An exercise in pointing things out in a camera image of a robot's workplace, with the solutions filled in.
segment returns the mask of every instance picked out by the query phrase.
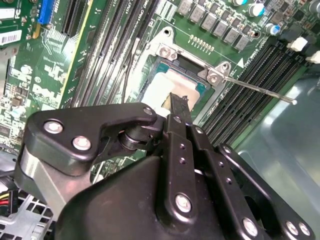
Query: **white connector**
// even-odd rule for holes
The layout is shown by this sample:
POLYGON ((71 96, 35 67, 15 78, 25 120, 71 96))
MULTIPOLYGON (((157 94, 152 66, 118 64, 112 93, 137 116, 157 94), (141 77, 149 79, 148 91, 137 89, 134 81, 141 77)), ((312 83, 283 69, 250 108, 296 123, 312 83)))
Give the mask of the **white connector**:
POLYGON ((307 45, 308 41, 303 37, 298 37, 293 42, 289 43, 286 47, 292 49, 295 52, 301 52, 302 49, 307 45))
POLYGON ((307 57, 306 60, 313 64, 320 64, 320 51, 317 51, 312 56, 307 57))

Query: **yellow wire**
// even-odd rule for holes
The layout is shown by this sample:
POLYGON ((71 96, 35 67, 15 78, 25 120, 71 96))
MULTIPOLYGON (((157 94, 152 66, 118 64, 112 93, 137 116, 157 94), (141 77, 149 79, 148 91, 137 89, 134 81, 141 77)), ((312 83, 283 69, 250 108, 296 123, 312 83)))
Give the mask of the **yellow wire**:
POLYGON ((4 199, 4 198, 7 198, 7 197, 9 197, 9 193, 7 193, 7 194, 5 194, 5 195, 0 196, 0 199, 4 199))

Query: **screw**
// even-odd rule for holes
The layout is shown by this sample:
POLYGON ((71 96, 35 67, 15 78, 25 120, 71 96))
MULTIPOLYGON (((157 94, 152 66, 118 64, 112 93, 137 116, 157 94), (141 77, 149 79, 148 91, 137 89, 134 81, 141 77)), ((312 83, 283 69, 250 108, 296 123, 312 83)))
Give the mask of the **screw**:
POLYGON ((174 116, 173 119, 179 124, 182 123, 182 121, 180 120, 180 118, 178 116, 174 116))
POLYGON ((242 221, 245 230, 253 237, 258 235, 258 229, 255 224, 247 217, 245 217, 242 221))
POLYGON ((292 233, 293 235, 296 235, 296 236, 299 234, 298 229, 295 227, 295 225, 293 225, 292 222, 287 221, 285 224, 286 224, 287 228, 289 229, 290 233, 292 233))
POLYGON ((43 128, 51 134, 59 134, 64 130, 64 127, 57 121, 47 121, 43 128))
POLYGON ((215 84, 218 81, 218 78, 215 75, 211 75, 209 77, 209 80, 210 80, 211 83, 215 84))
POLYGON ((87 151, 91 148, 91 142, 85 136, 77 136, 72 141, 73 146, 81 151, 87 151))
POLYGON ((146 114, 148 114, 148 115, 152 115, 152 111, 151 111, 151 109, 148 108, 148 107, 144 107, 144 108, 143 108, 143 111, 144 111, 146 114))
POLYGON ((178 194, 175 197, 175 204, 178 207, 178 209, 183 213, 189 213, 191 211, 190 200, 182 194, 178 194))
POLYGON ((227 146, 223 146, 223 149, 226 151, 227 154, 231 153, 231 150, 227 146))
POLYGON ((195 127, 195 130, 198 132, 198 134, 203 134, 204 132, 202 131, 202 129, 198 126, 195 127))
POLYGON ((309 231, 309 229, 307 228, 306 225, 304 225, 302 222, 300 222, 300 223, 299 223, 299 227, 300 227, 301 231, 302 231, 305 235, 310 236, 310 231, 309 231))

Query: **wire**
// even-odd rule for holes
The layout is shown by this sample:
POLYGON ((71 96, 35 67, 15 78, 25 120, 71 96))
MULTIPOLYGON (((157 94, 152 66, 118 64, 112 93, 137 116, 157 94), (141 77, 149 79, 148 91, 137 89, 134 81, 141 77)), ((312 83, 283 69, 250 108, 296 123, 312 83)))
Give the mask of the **wire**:
POLYGON ((9 201, 0 201, 0 205, 8 205, 9 201))
POLYGON ((7 198, 7 197, 9 197, 9 193, 0 196, 0 199, 4 199, 4 198, 7 198))

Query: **metal rod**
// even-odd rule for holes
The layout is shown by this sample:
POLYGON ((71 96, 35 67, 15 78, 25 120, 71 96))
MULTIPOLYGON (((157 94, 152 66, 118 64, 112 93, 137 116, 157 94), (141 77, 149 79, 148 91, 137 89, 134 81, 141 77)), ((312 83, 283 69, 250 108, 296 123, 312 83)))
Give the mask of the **metal rod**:
POLYGON ((257 91, 259 93, 269 95, 269 96, 274 97, 276 99, 280 99, 280 100, 285 101, 286 103, 289 103, 289 104, 292 104, 292 105, 296 105, 298 103, 297 100, 292 99, 290 97, 282 96, 282 95, 280 95, 278 93, 275 93, 273 91, 269 91, 269 90, 263 89, 261 87, 254 86, 254 85, 251 85, 251 84, 243 82, 243 81, 235 80, 235 79, 233 79, 231 77, 225 77, 224 79, 229 81, 229 82, 232 82, 234 84, 241 85, 241 86, 243 86, 245 88, 252 89, 252 90, 257 91))

